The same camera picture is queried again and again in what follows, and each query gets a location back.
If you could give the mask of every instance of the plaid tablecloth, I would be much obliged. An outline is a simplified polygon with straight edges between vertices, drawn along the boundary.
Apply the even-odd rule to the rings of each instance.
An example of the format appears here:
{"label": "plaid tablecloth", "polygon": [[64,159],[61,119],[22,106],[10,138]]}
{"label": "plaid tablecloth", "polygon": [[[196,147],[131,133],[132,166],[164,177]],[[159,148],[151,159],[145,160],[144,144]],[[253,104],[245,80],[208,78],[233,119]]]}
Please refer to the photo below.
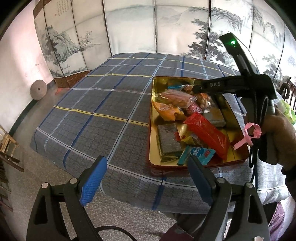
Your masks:
{"label": "plaid tablecloth", "polygon": [[[153,177],[146,167],[151,82],[154,76],[202,79],[239,74],[199,59],[156,53],[110,57],[79,81],[36,129],[31,148],[78,177],[103,155],[108,169],[100,191],[132,205],[175,213],[206,213],[209,206],[191,177]],[[243,126],[243,108],[225,95]],[[231,183],[249,181],[248,163],[212,169]],[[281,166],[258,162],[261,201],[285,199],[289,192]]]}

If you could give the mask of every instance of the screw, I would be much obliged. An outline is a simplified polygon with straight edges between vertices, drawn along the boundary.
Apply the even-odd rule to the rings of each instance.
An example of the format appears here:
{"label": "screw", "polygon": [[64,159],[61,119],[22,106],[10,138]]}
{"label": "screw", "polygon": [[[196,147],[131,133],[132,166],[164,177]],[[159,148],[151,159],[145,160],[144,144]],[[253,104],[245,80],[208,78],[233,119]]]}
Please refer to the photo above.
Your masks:
{"label": "screw", "polygon": [[225,179],[222,178],[222,177],[217,177],[217,182],[224,183],[225,182]]}
{"label": "screw", "polygon": [[41,187],[42,187],[42,188],[47,188],[47,187],[48,187],[48,183],[43,183],[43,184],[41,185]]}
{"label": "screw", "polygon": [[72,179],[70,180],[70,183],[71,183],[71,184],[75,184],[76,182],[78,182],[77,178],[72,178]]}
{"label": "screw", "polygon": [[246,183],[246,186],[247,186],[248,188],[253,188],[253,184],[252,184],[252,183]]}

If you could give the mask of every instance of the white wall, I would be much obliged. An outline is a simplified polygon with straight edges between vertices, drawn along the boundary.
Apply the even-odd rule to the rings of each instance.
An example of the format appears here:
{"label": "white wall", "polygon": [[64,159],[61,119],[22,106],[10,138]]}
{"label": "white wall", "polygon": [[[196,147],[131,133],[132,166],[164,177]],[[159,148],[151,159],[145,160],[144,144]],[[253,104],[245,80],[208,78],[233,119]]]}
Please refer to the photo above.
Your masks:
{"label": "white wall", "polygon": [[36,35],[35,5],[32,1],[21,11],[0,41],[0,125],[6,131],[32,100],[32,83],[53,79]]}

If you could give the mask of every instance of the hand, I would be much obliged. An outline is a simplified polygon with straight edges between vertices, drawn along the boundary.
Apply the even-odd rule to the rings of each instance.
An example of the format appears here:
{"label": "hand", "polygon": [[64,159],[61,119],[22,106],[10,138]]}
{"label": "hand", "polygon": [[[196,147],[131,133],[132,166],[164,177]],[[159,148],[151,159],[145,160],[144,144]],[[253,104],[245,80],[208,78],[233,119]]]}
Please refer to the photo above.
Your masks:
{"label": "hand", "polygon": [[296,131],[284,114],[276,108],[276,115],[267,115],[262,134],[272,132],[279,164],[288,171],[296,165]]}

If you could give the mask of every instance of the wrapped pastry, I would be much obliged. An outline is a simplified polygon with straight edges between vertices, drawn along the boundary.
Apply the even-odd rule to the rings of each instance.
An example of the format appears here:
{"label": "wrapped pastry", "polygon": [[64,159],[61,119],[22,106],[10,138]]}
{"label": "wrapped pastry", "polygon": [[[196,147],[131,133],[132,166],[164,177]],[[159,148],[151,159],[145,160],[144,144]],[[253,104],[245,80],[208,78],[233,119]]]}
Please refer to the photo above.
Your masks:
{"label": "wrapped pastry", "polygon": [[202,108],[208,108],[209,107],[209,103],[212,102],[212,98],[206,94],[206,93],[199,93],[195,95],[197,100],[196,103]]}
{"label": "wrapped pastry", "polygon": [[175,138],[176,133],[178,134],[176,124],[157,126],[157,142],[161,162],[173,161],[181,156],[183,149]]}
{"label": "wrapped pastry", "polygon": [[184,90],[187,94],[193,95],[193,88],[194,85],[182,85],[181,90]]}
{"label": "wrapped pastry", "polygon": [[171,104],[163,104],[154,101],[152,101],[152,104],[165,121],[185,120],[186,118],[181,108]]}
{"label": "wrapped pastry", "polygon": [[220,109],[211,107],[209,112],[205,112],[203,116],[215,127],[224,127],[226,122]]}
{"label": "wrapped pastry", "polygon": [[214,127],[200,113],[195,112],[188,117],[184,124],[188,125],[190,131],[194,132],[210,148],[214,149],[219,157],[227,159],[229,140],[221,131]]}
{"label": "wrapped pastry", "polygon": [[188,108],[196,100],[195,96],[174,89],[165,90],[160,94],[154,95],[154,97],[165,104],[172,104],[180,108]]}

